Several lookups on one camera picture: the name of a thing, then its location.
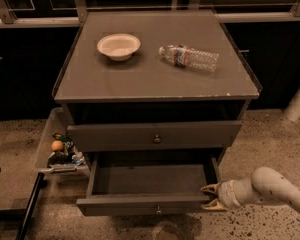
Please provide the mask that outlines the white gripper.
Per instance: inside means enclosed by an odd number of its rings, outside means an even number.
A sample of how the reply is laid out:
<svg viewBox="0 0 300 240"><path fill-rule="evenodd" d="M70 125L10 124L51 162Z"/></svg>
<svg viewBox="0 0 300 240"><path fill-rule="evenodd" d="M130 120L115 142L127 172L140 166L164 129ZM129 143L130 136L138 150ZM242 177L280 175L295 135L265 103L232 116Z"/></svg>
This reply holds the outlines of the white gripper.
<svg viewBox="0 0 300 240"><path fill-rule="evenodd" d="M202 193L217 195L218 198L211 202L202 204L201 208L207 211L226 211L227 209L237 209L241 207L234 191L234 180L216 184L209 184L200 188Z"/></svg>

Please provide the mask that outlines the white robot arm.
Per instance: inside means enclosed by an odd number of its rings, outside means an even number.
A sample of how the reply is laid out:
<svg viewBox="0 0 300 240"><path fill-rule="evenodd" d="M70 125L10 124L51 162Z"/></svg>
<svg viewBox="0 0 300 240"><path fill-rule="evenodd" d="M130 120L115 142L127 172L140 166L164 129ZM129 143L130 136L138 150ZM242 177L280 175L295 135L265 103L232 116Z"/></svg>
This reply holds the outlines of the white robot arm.
<svg viewBox="0 0 300 240"><path fill-rule="evenodd" d="M238 209L248 204L287 205L300 214L300 188L269 167L258 167L249 177L210 184L200 189L215 198L200 207L206 211Z"/></svg>

